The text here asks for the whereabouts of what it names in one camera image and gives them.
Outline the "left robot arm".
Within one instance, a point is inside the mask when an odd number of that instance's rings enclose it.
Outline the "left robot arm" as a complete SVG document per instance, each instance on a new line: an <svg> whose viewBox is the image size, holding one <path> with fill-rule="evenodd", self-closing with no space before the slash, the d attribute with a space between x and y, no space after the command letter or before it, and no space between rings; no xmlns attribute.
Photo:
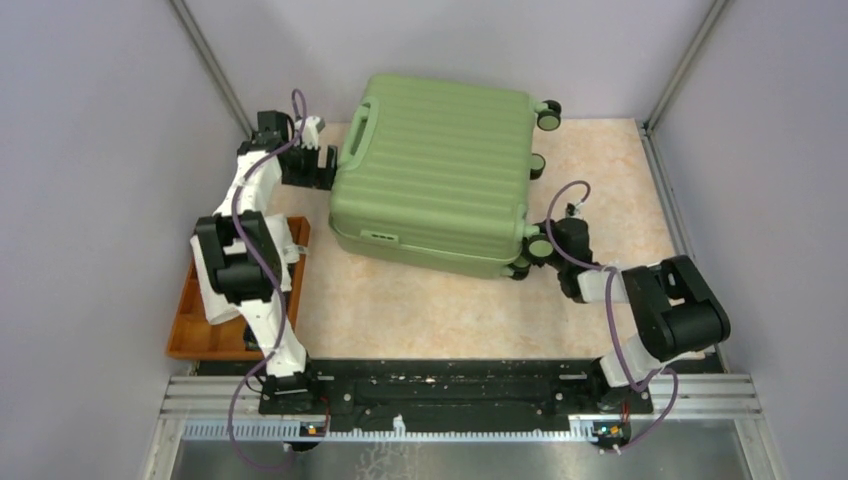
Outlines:
<svg viewBox="0 0 848 480"><path fill-rule="evenodd" d="M225 199L197 220L192 237L195 268L209 321L242 316L263 354L260 371L264 414L316 410L320 386L305 347L288 317L289 266L300 259L288 221L267 212L276 186L329 188L336 150L319 164L323 118L291 118L261 111L258 131L237 151L237 170Z"/></svg>

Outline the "green suitcase blue lining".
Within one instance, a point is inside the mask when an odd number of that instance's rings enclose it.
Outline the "green suitcase blue lining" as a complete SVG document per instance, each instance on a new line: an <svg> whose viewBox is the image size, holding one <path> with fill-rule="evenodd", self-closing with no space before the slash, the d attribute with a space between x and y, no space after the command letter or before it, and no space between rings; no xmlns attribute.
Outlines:
<svg viewBox="0 0 848 480"><path fill-rule="evenodd" d="M328 224L346 252L482 279L524 279L536 130L554 100L506 88L372 76L338 152Z"/></svg>

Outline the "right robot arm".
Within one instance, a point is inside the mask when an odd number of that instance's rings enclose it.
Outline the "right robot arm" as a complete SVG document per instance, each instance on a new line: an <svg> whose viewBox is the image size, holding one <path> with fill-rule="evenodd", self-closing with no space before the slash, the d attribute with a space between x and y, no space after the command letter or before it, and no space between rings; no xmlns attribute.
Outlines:
<svg viewBox="0 0 848 480"><path fill-rule="evenodd" d="M604 267L593 258L586 221L546 219L538 227L526 241L534 264L556 270L566 298L605 308L613 347L592 361L587 375L586 397L594 409L614 411L627 388L642 392L670 363L729 338L729 317L689 256L623 270Z"/></svg>

